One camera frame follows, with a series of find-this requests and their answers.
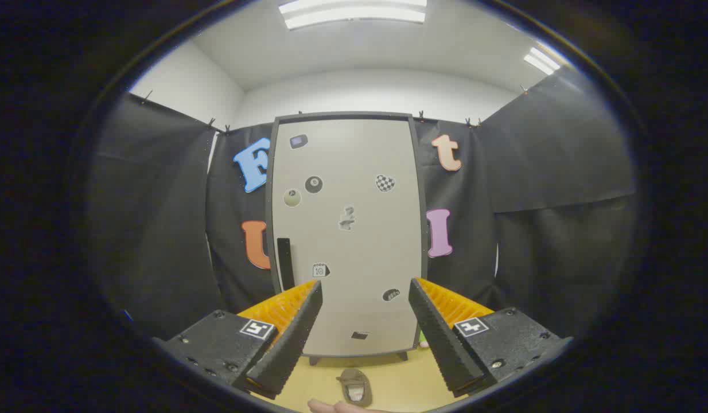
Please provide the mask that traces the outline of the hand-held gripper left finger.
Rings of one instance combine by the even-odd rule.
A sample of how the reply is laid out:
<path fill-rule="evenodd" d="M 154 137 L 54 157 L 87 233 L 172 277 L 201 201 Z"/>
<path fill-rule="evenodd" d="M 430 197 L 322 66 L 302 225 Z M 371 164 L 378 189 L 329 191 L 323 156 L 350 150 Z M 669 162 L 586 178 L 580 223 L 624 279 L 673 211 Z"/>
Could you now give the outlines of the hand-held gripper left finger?
<path fill-rule="evenodd" d="M 311 280 L 239 314 L 217 309 L 154 346 L 181 370 L 224 393 L 281 394 L 322 307 Z"/>

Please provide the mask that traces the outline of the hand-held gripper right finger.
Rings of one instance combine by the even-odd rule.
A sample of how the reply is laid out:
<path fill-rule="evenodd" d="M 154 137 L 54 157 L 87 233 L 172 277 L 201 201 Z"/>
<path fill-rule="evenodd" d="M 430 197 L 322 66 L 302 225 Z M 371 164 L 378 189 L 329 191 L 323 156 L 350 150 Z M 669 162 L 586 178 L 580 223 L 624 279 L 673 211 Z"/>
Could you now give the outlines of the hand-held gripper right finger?
<path fill-rule="evenodd" d="M 454 397 L 509 384 L 571 344 L 520 309 L 492 310 L 429 280 L 411 280 L 409 303 Z"/>

